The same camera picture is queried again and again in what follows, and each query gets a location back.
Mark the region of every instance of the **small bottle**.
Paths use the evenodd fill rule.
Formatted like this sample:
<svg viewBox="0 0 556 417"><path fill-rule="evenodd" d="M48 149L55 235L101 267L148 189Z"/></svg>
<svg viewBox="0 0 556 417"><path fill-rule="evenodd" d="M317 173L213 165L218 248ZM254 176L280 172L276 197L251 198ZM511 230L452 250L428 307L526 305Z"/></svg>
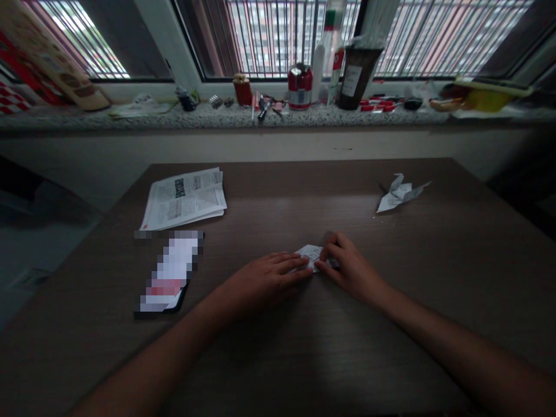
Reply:
<svg viewBox="0 0 556 417"><path fill-rule="evenodd" d="M176 86L175 95L178 97L184 111L191 112L197 108L197 103L195 103L193 97L181 85Z"/></svg>

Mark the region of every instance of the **right hand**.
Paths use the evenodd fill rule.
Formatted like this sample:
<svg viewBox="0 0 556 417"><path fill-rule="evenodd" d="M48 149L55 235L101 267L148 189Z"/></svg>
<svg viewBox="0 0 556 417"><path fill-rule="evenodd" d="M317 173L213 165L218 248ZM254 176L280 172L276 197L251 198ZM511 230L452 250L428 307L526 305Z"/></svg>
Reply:
<svg viewBox="0 0 556 417"><path fill-rule="evenodd" d="M339 270L326 264L328 257L338 261ZM342 232L328 238L319 260L314 264L341 289L367 304L379 306L391 288Z"/></svg>

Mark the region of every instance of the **finger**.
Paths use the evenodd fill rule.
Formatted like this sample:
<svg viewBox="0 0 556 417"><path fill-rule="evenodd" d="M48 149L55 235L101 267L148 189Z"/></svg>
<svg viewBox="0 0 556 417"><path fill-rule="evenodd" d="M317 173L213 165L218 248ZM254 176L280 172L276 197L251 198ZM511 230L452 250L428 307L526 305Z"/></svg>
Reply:
<svg viewBox="0 0 556 417"><path fill-rule="evenodd" d="M309 258L298 258L298 259L289 259L287 261L283 261L276 265L276 272L279 274L285 274L291 271L292 269L299 268L301 266L305 266L309 263Z"/></svg>
<svg viewBox="0 0 556 417"><path fill-rule="evenodd" d="M326 245L328 245L328 244L338 245L338 234L337 233L332 233L331 235L329 235L327 237L326 243L324 244L323 249L320 251L319 259L323 262L326 262L326 260L330 256L330 253L328 253L328 250L326 249Z"/></svg>
<svg viewBox="0 0 556 417"><path fill-rule="evenodd" d="M330 268L326 262L316 261L314 265L320 269L320 272L329 277L337 285L342 286L343 277L337 270Z"/></svg>
<svg viewBox="0 0 556 417"><path fill-rule="evenodd" d="M355 245L349 238L342 232L336 232L336 241L339 246L346 250L353 250L356 249Z"/></svg>
<svg viewBox="0 0 556 417"><path fill-rule="evenodd" d="M279 254L278 256L275 256L271 259L269 259L269 262L272 264L280 264L284 261L288 261L289 259L296 259L296 258L300 258L301 255L300 254L289 254L289 253L284 253L284 254Z"/></svg>
<svg viewBox="0 0 556 417"><path fill-rule="evenodd" d="M262 258L260 258L260 260L261 261L267 261L269 259L272 259L272 258L278 256L278 255L283 255L283 254L286 254L286 253L287 253L286 251L284 251L284 252L273 252L271 254L268 254L267 256L263 256Z"/></svg>
<svg viewBox="0 0 556 417"><path fill-rule="evenodd" d="M313 276L313 268L305 268L299 271L291 272L280 277L280 285L283 288L291 287L301 281L305 281L311 276Z"/></svg>
<svg viewBox="0 0 556 417"><path fill-rule="evenodd" d="M343 259L344 249L335 245L334 243L327 243L323 250L320 252L319 261L326 262L329 257L336 258L338 262Z"/></svg>
<svg viewBox="0 0 556 417"><path fill-rule="evenodd" d="M295 287L286 288L284 291L281 291L274 300L270 302L270 308L276 307L278 304L282 304L288 298L295 296L299 290Z"/></svg>

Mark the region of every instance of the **brown table surface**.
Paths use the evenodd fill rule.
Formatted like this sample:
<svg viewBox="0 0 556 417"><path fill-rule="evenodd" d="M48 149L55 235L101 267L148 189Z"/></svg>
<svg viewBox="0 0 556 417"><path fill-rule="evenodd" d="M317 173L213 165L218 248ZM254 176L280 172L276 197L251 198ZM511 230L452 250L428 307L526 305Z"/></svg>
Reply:
<svg viewBox="0 0 556 417"><path fill-rule="evenodd" d="M206 233L181 311L134 321L167 243L133 237L151 184L216 166L229 208L179 228ZM433 183L377 215L379 184L397 172ZM453 160L164 164L143 174L2 333L3 407L68 409L232 272L271 251L321 244L328 230L347 233L410 296L556 371L556 246ZM227 330L165 411L374 414L465 404L399 328L318 274L295 300Z"/></svg>

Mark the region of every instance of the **window sill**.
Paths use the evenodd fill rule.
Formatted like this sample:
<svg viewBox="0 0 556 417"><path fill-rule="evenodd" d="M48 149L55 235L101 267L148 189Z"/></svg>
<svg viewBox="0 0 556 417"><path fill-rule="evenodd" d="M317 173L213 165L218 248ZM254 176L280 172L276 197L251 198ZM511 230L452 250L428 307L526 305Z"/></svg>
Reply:
<svg viewBox="0 0 556 417"><path fill-rule="evenodd" d="M183 129L261 129L281 127L363 127L363 126L434 126L434 125L504 125L527 123L554 123L556 111L536 109L524 111L520 117L493 119L456 119L448 113L430 108L406 111L398 107L392 113L345 111L337 107L309 109L297 112L289 110L283 120L271 112L264 122L251 120L251 110L237 105L230 108L212 109L201 104L196 111L184 112L176 105L168 113L130 119L112 119L106 109L84 112L77 107L36 106L30 110L9 116L0 116L0 129L4 132L24 133L37 131L114 131L114 130L183 130Z"/></svg>

